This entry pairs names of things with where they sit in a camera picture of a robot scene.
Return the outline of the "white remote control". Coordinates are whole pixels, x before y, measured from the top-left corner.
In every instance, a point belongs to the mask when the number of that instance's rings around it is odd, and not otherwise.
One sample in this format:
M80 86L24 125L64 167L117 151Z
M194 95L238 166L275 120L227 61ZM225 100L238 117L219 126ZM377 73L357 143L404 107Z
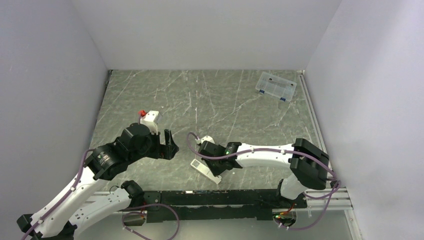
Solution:
M211 170L197 159L193 159L190 163L190 166L216 185L222 181L222 177L220 175L214 176Z

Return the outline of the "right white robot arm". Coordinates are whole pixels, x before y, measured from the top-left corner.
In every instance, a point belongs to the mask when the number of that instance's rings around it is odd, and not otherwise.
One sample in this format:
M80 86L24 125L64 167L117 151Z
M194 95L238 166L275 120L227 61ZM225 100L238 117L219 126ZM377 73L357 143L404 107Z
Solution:
M282 208L289 207L306 190L326 189L330 172L329 155L304 138L275 146L242 142L222 146L204 139L194 153L215 177L224 171L247 167L289 169L291 174L279 182L275 194L276 203Z

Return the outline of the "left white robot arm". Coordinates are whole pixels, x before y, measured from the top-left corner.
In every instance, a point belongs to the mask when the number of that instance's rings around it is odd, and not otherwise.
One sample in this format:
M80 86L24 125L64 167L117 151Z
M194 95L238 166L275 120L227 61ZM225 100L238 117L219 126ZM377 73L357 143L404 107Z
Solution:
M172 132L152 133L141 123L132 123L113 142L88 149L73 180L45 207L17 220L22 239L72 240L84 230L112 213L137 210L145 203L145 192L133 180L127 180L113 193L89 205L84 203L116 175L142 158L171 160L179 151Z

